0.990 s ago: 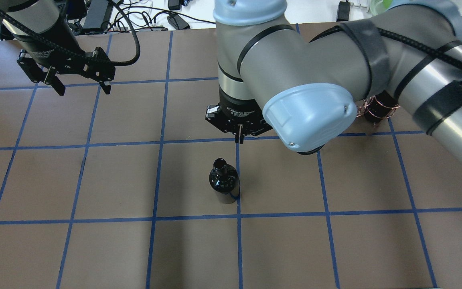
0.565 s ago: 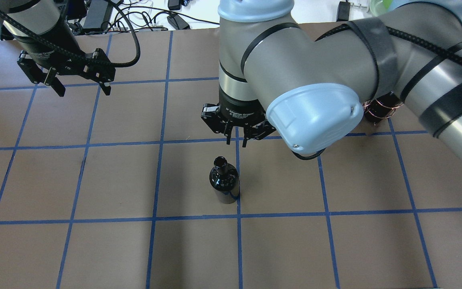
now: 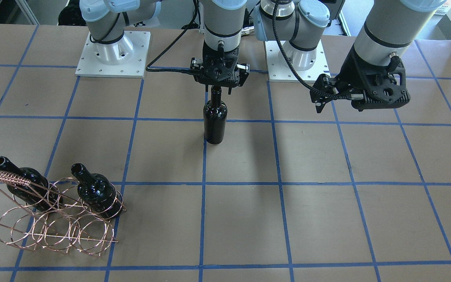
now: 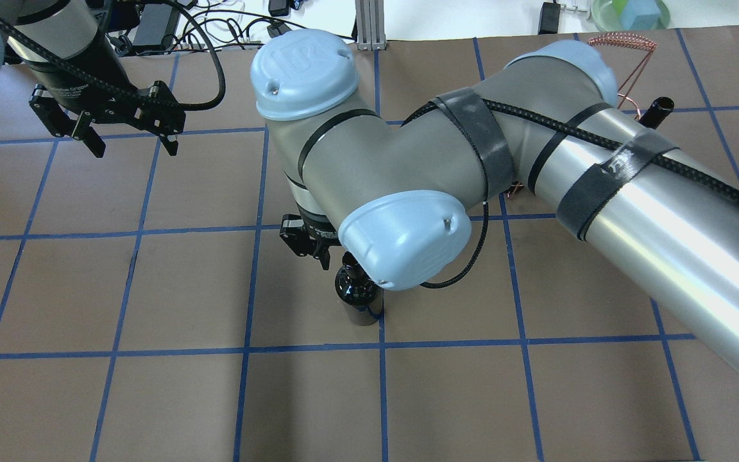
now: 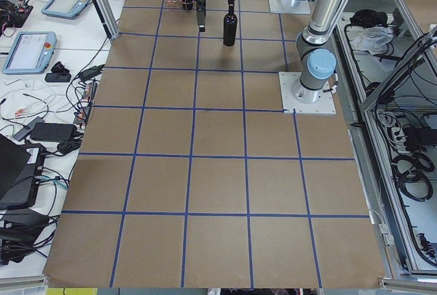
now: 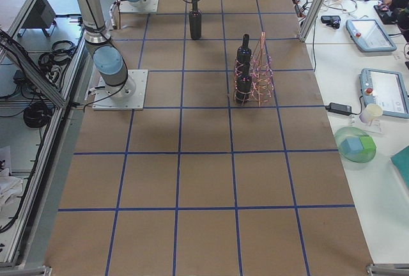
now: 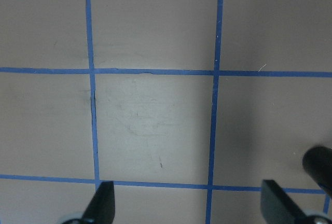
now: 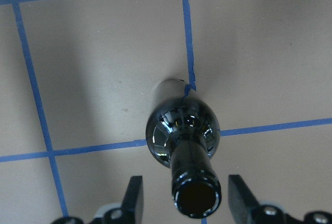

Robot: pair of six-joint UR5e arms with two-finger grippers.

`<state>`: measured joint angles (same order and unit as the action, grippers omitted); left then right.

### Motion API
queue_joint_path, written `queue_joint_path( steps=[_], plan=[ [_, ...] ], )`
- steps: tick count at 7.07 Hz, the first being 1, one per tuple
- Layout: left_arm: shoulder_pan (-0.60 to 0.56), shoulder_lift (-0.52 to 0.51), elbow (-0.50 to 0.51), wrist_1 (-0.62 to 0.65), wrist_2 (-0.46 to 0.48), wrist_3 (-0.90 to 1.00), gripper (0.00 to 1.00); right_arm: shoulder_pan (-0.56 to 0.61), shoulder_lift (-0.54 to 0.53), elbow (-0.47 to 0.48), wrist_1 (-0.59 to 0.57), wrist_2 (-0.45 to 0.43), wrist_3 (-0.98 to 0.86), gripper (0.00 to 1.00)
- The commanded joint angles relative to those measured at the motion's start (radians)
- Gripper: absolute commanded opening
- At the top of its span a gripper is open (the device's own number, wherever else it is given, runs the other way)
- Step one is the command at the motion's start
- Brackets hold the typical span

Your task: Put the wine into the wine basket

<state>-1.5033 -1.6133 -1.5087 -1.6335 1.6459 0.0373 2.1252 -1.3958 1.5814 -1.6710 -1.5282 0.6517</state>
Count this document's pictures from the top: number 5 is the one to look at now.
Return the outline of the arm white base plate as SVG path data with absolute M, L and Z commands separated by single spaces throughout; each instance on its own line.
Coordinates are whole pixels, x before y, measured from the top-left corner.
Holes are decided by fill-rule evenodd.
M 270 13 L 310 15 L 308 0 L 268 0 Z
M 322 89 L 308 90 L 300 83 L 300 72 L 280 72 L 282 109 L 285 114 L 335 115 L 335 103 L 328 80 Z

